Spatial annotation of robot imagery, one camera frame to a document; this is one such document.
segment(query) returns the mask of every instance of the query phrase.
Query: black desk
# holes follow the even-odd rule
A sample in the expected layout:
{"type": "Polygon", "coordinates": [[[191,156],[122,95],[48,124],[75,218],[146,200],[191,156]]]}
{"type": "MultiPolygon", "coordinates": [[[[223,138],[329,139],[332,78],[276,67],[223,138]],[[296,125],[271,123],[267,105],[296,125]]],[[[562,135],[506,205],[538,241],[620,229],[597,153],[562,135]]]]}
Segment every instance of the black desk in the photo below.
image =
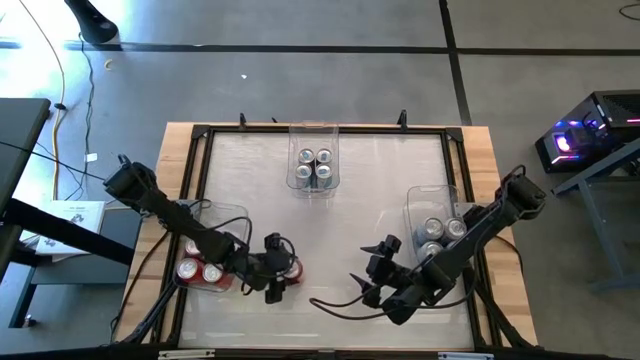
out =
{"type": "MultiPolygon", "coordinates": [[[[0,141],[33,151],[40,131],[49,115],[50,104],[49,100],[46,99],[0,98],[0,141]]],[[[87,243],[100,245],[92,245],[95,247],[93,250],[96,251],[84,249],[92,254],[51,263],[50,257],[35,255],[33,250],[24,248],[22,243],[19,242],[22,227],[14,225],[15,222],[12,222],[12,220],[15,220],[15,216],[10,214],[17,203],[16,200],[12,199],[13,192],[30,156],[30,153],[25,150],[0,144],[0,169],[2,169],[0,171],[0,216],[4,221],[0,226],[0,278],[4,276],[10,261],[31,266],[31,271],[27,276],[10,321],[10,327],[22,327],[24,325],[25,316],[38,285],[124,284],[128,275],[130,259],[128,262],[123,260],[117,262],[99,255],[93,255],[93,253],[101,253],[102,249],[98,249],[98,247],[111,246],[116,250],[115,252],[120,254],[129,252],[133,257],[133,248],[140,229],[140,215],[133,210],[108,210],[105,212],[100,229],[100,234],[104,237],[96,237],[97,235],[91,232],[87,234],[67,231],[65,233],[60,230],[65,236],[75,238],[75,240],[72,240],[81,245],[86,246],[86,244],[82,243],[83,240],[87,243]]],[[[32,219],[35,219],[32,222],[45,222],[40,221],[41,218],[39,216],[43,214],[42,211],[26,206],[31,208],[32,219]]],[[[53,225],[61,228],[72,227],[71,230],[81,229],[66,221],[62,222],[62,224],[54,223],[53,225]]]]}

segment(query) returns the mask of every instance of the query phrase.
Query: desk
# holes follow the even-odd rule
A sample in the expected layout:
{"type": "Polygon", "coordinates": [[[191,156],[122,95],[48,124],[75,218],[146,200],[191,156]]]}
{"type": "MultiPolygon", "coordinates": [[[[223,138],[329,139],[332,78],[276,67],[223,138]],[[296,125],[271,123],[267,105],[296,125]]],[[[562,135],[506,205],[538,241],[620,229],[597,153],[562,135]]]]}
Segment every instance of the desk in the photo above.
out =
{"type": "MultiPolygon", "coordinates": [[[[182,177],[187,160],[191,134],[194,123],[169,123],[165,131],[164,141],[160,150],[159,160],[156,166],[158,186],[169,198],[178,198],[182,183],[182,177]]],[[[216,126],[235,126],[237,123],[217,123],[216,126]]],[[[269,124],[269,126],[287,126],[287,124],[269,124]]],[[[345,125],[347,127],[358,127],[362,125],[345,125]]],[[[367,125],[368,127],[397,127],[394,125],[367,125]]],[[[466,157],[471,177],[471,186],[476,202],[489,203],[494,199],[494,192],[499,186],[500,176],[498,174],[493,146],[486,127],[462,127],[466,157]]],[[[450,147],[452,153],[456,148],[450,147]]],[[[203,151],[196,153],[196,164],[204,156],[203,151]]],[[[453,164],[456,178],[460,175],[460,163],[454,161],[453,164]]],[[[189,198],[195,196],[198,179],[198,169],[194,170],[189,184],[189,198]]],[[[131,272],[127,283],[127,289],[133,276],[138,271],[140,262],[148,253],[151,247],[162,236],[163,229],[153,219],[146,220],[142,226],[140,237],[136,247],[131,272]]],[[[513,242],[511,230],[505,229],[501,234],[509,241],[513,242]]],[[[529,311],[524,282],[520,274],[519,263],[516,254],[505,244],[499,241],[490,242],[486,250],[488,262],[489,278],[491,281],[493,294],[496,302],[502,308],[512,324],[519,330],[525,339],[536,343],[535,331],[529,311]]],[[[163,244],[151,257],[145,269],[142,270],[140,280],[133,289],[129,302],[126,304],[120,326],[116,333],[117,339],[122,339],[142,320],[151,305],[156,300],[161,286],[164,265],[168,254],[168,244],[163,244]]],[[[479,314],[482,334],[485,339],[489,339],[489,329],[486,315],[482,305],[479,304],[479,314]]],[[[168,336],[168,332],[173,320],[173,310],[175,308],[175,297],[170,301],[165,314],[162,340],[168,336]]]]}

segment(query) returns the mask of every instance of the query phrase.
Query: gray floor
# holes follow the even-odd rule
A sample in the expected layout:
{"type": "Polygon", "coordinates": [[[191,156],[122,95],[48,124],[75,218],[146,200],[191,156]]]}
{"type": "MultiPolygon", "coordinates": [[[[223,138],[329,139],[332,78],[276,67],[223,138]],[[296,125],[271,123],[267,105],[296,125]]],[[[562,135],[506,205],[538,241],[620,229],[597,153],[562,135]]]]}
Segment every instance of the gray floor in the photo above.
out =
{"type": "MultiPolygon", "coordinates": [[[[638,48],[640,22],[617,14],[624,0],[449,2],[461,47],[638,48]]],[[[25,3],[54,42],[76,38],[77,25],[62,2],[25,3]]],[[[94,3],[129,42],[444,46],[437,0],[94,3]]],[[[57,101],[59,74],[37,29],[17,3],[0,5],[3,11],[0,38],[18,37],[25,48],[0,50],[0,96],[57,101]]],[[[640,16],[640,10],[634,12],[640,16]]],[[[71,109],[60,128],[61,158],[81,166],[88,67],[79,52],[60,51],[60,56],[71,109]]],[[[235,120],[243,111],[249,121],[273,116],[393,123],[406,108],[413,124],[460,123],[444,55],[91,52],[90,57],[96,71],[90,141],[99,156],[90,171],[103,176],[121,152],[153,166],[167,121],[235,120]],[[112,59],[109,71],[103,66],[107,59],[112,59]]],[[[535,139],[593,90],[640,88],[640,59],[633,57],[463,56],[460,61],[472,121],[490,126],[500,170],[524,163],[545,189],[562,176],[541,171],[535,139]]],[[[49,149],[50,133],[49,122],[40,138],[49,149]]],[[[36,204],[48,199],[51,170],[46,160],[32,159],[16,196],[36,204]]],[[[75,186],[66,171],[61,174],[60,196],[65,196],[75,186]]],[[[91,182],[85,198],[107,195],[91,182]]],[[[604,278],[608,269],[580,199],[550,197],[543,215],[518,224],[515,233],[543,346],[640,354],[640,292],[587,291],[587,283],[604,278]],[[575,226],[568,231],[567,224],[575,226]]],[[[106,341],[122,287],[42,287],[30,311],[42,326],[4,328],[25,271],[12,266],[0,286],[0,352],[106,341]]]]}

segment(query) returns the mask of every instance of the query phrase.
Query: black metal frame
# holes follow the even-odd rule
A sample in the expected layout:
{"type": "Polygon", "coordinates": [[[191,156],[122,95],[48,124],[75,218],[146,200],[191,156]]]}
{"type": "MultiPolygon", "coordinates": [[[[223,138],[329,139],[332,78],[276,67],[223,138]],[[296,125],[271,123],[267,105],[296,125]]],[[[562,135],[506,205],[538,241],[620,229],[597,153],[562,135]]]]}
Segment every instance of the black metal frame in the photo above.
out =
{"type": "MultiPolygon", "coordinates": [[[[464,148],[464,138],[462,134],[462,130],[460,128],[427,128],[427,127],[405,127],[402,125],[389,125],[388,127],[374,127],[374,126],[350,126],[350,125],[338,125],[339,132],[341,134],[407,134],[407,135],[435,135],[440,138],[442,144],[442,153],[444,158],[445,171],[447,176],[447,182],[449,185],[456,185],[456,179],[453,170],[453,159],[451,156],[450,144],[453,142],[456,146],[456,150],[458,153],[458,161],[460,163],[461,176],[465,189],[465,198],[467,201],[472,202],[473,197],[473,189],[471,184],[471,177],[469,174],[469,168],[467,163],[467,158],[465,154],[464,148]]],[[[185,164],[185,173],[182,179],[182,184],[180,188],[180,197],[186,198],[189,195],[189,188],[193,176],[193,170],[195,168],[196,162],[196,153],[198,150],[198,143],[202,138],[205,140],[202,162],[200,165],[199,177],[196,186],[196,194],[195,199],[200,200],[204,197],[205,187],[207,182],[207,175],[209,170],[209,164],[211,160],[211,153],[213,150],[213,142],[215,138],[215,134],[220,133],[288,133],[289,127],[288,124],[279,124],[279,125],[246,125],[241,123],[238,126],[234,125],[194,125],[192,133],[191,133],[191,142],[189,144],[189,152],[187,154],[187,160],[185,164]]],[[[179,251],[179,235],[174,235],[171,238],[171,243],[169,245],[169,252],[167,254],[167,261],[165,263],[164,276],[162,280],[162,289],[164,289],[167,284],[172,281],[172,271],[175,268],[175,261],[179,251]]],[[[484,251],[481,254],[481,257],[478,259],[479,269],[477,272],[480,277],[479,284],[480,286],[484,286],[485,289],[491,294],[491,287],[489,285],[489,275],[487,269],[486,258],[484,256],[484,251]]],[[[463,276],[463,281],[465,285],[465,291],[469,291],[471,282],[473,279],[465,274],[463,276]]],[[[180,288],[177,292],[177,301],[174,309],[173,322],[171,326],[171,330],[169,332],[169,336],[167,337],[167,343],[177,346],[178,339],[180,336],[180,330],[182,327],[182,319],[184,316],[184,308],[186,303],[187,292],[186,289],[180,288]]],[[[486,342],[482,336],[482,332],[480,329],[480,322],[478,317],[478,309],[475,297],[471,297],[467,302],[467,310],[469,313],[471,333],[473,337],[474,346],[481,347],[485,346],[486,342]]],[[[162,315],[158,318],[158,321],[154,325],[153,333],[151,341],[155,343],[161,342],[161,333],[162,333],[162,324],[164,322],[164,311],[162,315]]],[[[490,314],[487,313],[487,317],[489,319],[489,326],[491,329],[491,344],[492,345],[501,345],[501,337],[498,331],[498,327],[494,319],[490,314]]],[[[247,356],[256,356],[263,354],[258,350],[247,349],[247,350],[234,350],[239,351],[241,354],[246,352],[247,356]]]]}

